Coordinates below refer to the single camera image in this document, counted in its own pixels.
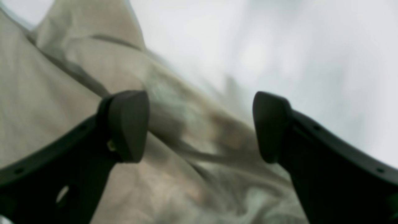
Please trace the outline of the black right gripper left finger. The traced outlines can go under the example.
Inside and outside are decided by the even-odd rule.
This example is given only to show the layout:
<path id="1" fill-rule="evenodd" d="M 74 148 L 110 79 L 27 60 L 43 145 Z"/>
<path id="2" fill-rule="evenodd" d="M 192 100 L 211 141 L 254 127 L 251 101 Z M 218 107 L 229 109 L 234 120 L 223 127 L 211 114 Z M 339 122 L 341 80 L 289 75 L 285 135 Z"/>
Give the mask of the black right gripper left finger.
<path id="1" fill-rule="evenodd" d="M 13 224 L 89 224 L 117 163 L 139 163 L 145 91 L 104 98 L 98 112 L 44 149 L 1 169 L 1 216 Z"/>

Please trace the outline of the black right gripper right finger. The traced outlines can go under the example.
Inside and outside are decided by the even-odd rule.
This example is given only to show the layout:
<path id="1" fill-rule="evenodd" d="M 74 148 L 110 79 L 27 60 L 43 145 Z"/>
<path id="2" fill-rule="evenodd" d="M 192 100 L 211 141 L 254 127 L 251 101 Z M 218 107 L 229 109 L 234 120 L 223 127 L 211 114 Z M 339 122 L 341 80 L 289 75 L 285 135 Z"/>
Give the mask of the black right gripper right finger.
<path id="1" fill-rule="evenodd" d="M 350 146 L 286 98 L 259 91 L 252 105 L 259 151 L 290 175 L 311 224 L 396 224 L 397 169 Z"/>

